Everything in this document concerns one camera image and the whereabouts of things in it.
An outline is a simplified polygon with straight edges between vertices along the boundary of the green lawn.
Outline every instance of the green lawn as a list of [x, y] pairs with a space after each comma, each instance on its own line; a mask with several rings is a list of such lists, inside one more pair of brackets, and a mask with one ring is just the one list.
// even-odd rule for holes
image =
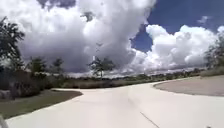
[[37, 109], [48, 107], [80, 95], [82, 95], [81, 92], [74, 91], [43, 91], [37, 96], [0, 102], [0, 114], [7, 119], [33, 112]]

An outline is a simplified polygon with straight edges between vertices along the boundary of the road curve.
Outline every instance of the road curve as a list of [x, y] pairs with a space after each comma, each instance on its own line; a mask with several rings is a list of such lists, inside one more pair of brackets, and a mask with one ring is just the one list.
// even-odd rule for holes
[[176, 94], [155, 83], [80, 90], [84, 95], [7, 120], [9, 128], [224, 127], [224, 98]]

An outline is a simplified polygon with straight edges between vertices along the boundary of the sky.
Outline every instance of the sky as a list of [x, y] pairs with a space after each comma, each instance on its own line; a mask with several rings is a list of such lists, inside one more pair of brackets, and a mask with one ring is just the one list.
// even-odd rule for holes
[[67, 72], [89, 73], [94, 56], [111, 59], [112, 74], [201, 66], [224, 32], [223, 0], [1, 0], [0, 18], [26, 37], [18, 45]]

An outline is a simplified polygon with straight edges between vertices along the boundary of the white cumulus cloud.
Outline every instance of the white cumulus cloud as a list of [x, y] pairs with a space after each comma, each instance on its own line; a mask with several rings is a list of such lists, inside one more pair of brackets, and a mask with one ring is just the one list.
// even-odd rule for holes
[[[61, 57], [70, 72], [88, 72], [93, 56], [109, 57], [119, 70], [114, 74], [142, 73], [154, 69], [204, 63], [204, 52], [217, 35], [202, 27], [180, 28], [170, 34], [159, 25], [148, 25], [152, 50], [132, 48], [130, 39], [147, 23], [156, 0], [77, 0], [74, 6], [43, 6], [37, 0], [0, 0], [0, 18], [7, 16], [26, 33], [19, 44], [24, 60]], [[85, 12], [92, 13], [86, 22]]]
[[[23, 58], [61, 57], [67, 71], [88, 71], [93, 56], [110, 57], [123, 68], [135, 57], [130, 38], [145, 23], [156, 0], [77, 0], [75, 6], [62, 8], [37, 0], [1, 0], [0, 18], [7, 16], [26, 33], [20, 43]], [[82, 17], [92, 12], [93, 19]], [[102, 44], [96, 52], [97, 43]]]

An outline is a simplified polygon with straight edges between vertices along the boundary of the bush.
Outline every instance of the bush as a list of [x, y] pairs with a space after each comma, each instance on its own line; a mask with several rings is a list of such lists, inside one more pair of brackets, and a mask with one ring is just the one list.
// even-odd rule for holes
[[10, 85], [10, 92], [13, 98], [30, 97], [40, 93], [40, 87], [28, 81], [16, 82]]
[[214, 69], [202, 71], [200, 73], [200, 76], [202, 77], [218, 76], [218, 75], [224, 75], [224, 67], [217, 67]]

